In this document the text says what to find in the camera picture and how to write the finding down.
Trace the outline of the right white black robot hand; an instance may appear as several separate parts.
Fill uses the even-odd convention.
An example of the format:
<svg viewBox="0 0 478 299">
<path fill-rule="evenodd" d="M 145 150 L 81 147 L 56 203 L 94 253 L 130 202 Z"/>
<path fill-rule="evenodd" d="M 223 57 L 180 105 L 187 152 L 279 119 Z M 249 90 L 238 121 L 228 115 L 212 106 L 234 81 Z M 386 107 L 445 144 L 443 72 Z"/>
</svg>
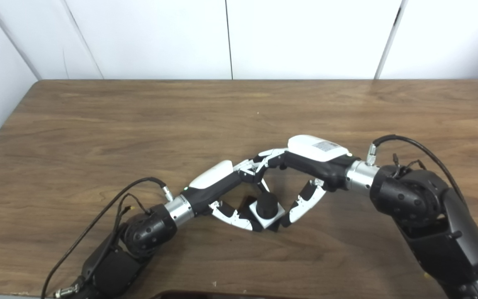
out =
<svg viewBox="0 0 478 299">
<path fill-rule="evenodd" d="M 326 192 L 349 190 L 347 172 L 357 161 L 349 150 L 334 142 L 311 135 L 296 135 L 287 142 L 286 148 L 274 148 L 256 155 L 255 182 L 260 184 L 269 168 L 291 168 L 313 176 L 300 191 L 290 210 L 280 220 L 289 227 L 311 210 Z"/>
</svg>

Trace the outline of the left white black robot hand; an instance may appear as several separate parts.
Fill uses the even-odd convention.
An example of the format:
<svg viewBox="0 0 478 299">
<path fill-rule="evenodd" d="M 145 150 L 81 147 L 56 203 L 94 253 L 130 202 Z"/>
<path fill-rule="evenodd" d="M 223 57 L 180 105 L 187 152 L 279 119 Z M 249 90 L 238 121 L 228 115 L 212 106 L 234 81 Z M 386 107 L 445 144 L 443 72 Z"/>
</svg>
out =
<svg viewBox="0 0 478 299">
<path fill-rule="evenodd" d="M 184 188 L 180 196 L 188 204 L 192 218 L 212 215 L 220 221 L 248 231 L 261 232 L 264 227 L 258 220 L 250 219 L 220 198 L 243 182 L 257 185 L 268 192 L 264 170 L 258 170 L 260 162 L 245 160 L 238 165 L 224 160 L 203 172 Z"/>
</svg>

